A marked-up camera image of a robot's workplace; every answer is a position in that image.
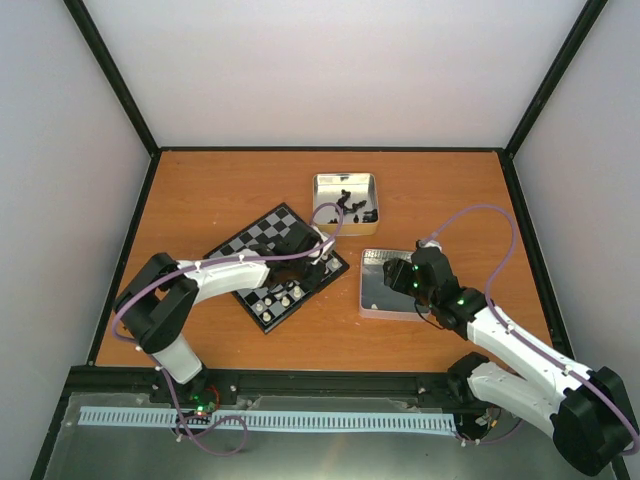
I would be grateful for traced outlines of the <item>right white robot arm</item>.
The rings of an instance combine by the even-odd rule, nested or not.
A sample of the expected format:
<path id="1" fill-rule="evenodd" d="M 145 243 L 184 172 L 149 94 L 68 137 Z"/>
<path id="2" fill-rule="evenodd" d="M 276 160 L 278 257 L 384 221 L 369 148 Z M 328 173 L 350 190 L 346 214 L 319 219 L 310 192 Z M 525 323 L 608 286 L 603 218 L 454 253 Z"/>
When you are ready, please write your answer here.
<path id="1" fill-rule="evenodd" d="M 507 410 L 536 427 L 584 475 L 639 451 L 639 427 L 622 379 L 593 370 L 526 331 L 485 293 L 459 284 L 436 246 L 383 264 L 384 283 L 428 309 L 440 328 L 483 348 L 457 361 L 449 384 L 460 403 Z"/>

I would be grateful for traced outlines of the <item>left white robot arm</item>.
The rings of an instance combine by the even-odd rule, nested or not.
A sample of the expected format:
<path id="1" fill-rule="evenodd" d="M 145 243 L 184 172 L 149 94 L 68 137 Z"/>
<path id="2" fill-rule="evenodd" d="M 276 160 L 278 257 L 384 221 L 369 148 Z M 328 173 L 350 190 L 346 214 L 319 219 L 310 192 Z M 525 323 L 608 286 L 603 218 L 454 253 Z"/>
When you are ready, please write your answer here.
<path id="1" fill-rule="evenodd" d="M 334 235 L 295 224 L 272 249 L 254 245 L 202 261 L 156 255 L 116 300 L 112 334 L 148 355 L 171 377 L 174 392 L 184 401 L 197 402 L 207 393 L 208 378 L 183 335 L 193 306 L 243 289 L 313 280 L 334 245 Z"/>

